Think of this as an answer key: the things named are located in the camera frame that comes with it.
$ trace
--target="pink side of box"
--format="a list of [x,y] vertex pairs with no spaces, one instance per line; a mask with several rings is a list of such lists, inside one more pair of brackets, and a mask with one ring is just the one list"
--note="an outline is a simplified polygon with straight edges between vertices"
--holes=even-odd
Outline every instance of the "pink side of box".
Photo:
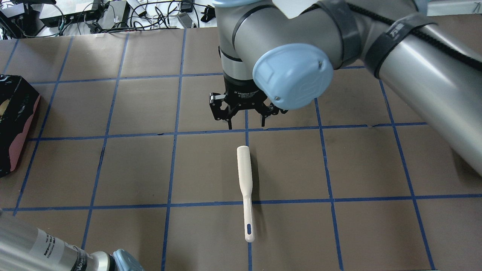
[[17,167],[18,159],[20,158],[20,153],[22,152],[22,148],[25,143],[25,139],[27,138],[28,130],[30,125],[32,124],[33,116],[37,111],[37,105],[39,105],[40,95],[35,101],[35,105],[33,106],[33,114],[27,119],[25,122],[24,130],[20,134],[18,134],[15,139],[13,140],[12,144],[9,148],[10,154],[10,171],[14,171]]

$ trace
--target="blue joint cap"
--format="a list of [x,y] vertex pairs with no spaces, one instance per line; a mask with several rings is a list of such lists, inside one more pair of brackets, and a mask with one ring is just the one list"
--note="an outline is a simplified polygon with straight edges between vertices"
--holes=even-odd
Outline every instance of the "blue joint cap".
[[213,0],[213,5],[215,8],[233,8],[261,1],[262,0]]
[[418,12],[422,13],[423,15],[427,16],[428,14],[428,2],[429,0],[415,0],[415,5],[418,8]]
[[318,47],[292,43],[262,55],[254,65],[253,79],[274,105],[298,109],[323,94],[333,79],[333,66]]
[[123,249],[115,251],[113,257],[118,271],[145,271],[134,256]]

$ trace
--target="white label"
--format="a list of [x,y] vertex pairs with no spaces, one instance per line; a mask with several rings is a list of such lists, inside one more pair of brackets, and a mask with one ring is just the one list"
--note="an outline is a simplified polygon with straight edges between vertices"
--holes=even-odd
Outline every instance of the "white label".
[[77,13],[77,12],[86,11],[89,9],[87,6],[92,6],[92,2],[80,3],[75,5],[75,12]]
[[29,254],[50,265],[58,264],[64,253],[65,242],[39,229],[37,240]]

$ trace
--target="box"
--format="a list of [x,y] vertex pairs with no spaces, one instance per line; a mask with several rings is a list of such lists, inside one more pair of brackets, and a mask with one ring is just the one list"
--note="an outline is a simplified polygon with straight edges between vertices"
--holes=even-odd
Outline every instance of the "box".
[[0,75],[0,177],[17,167],[40,94],[21,76]]

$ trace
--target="robotic arm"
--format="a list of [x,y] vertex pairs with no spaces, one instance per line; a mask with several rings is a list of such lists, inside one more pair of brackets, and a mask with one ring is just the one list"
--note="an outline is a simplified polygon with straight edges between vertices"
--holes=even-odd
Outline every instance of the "robotic arm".
[[426,0],[321,0],[293,19],[269,0],[214,5],[226,92],[210,106],[230,129],[239,110],[264,125],[309,104],[360,58],[482,175],[482,57],[423,15]]

